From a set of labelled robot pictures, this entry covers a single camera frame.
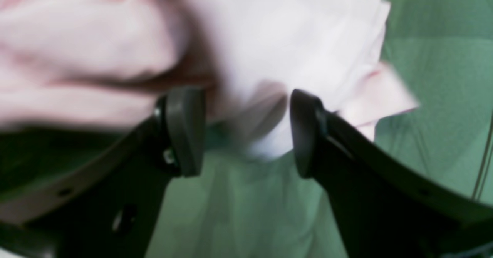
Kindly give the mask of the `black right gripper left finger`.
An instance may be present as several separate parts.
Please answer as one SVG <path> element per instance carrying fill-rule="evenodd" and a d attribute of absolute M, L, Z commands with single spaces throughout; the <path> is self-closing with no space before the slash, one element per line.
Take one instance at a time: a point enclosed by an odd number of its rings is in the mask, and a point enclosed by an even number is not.
<path fill-rule="evenodd" d="M 205 93 L 176 87 L 93 160 L 1 201 L 1 249 L 25 258 L 143 258 L 174 178 L 202 171 Z"/>

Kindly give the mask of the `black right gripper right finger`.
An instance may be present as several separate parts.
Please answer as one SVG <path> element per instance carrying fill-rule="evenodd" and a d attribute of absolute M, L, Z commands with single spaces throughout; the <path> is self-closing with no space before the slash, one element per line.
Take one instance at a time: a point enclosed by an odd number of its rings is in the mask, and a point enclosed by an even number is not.
<path fill-rule="evenodd" d="M 401 165 L 316 96 L 289 116 L 297 171 L 327 193 L 350 258 L 491 258 L 491 206 Z"/>

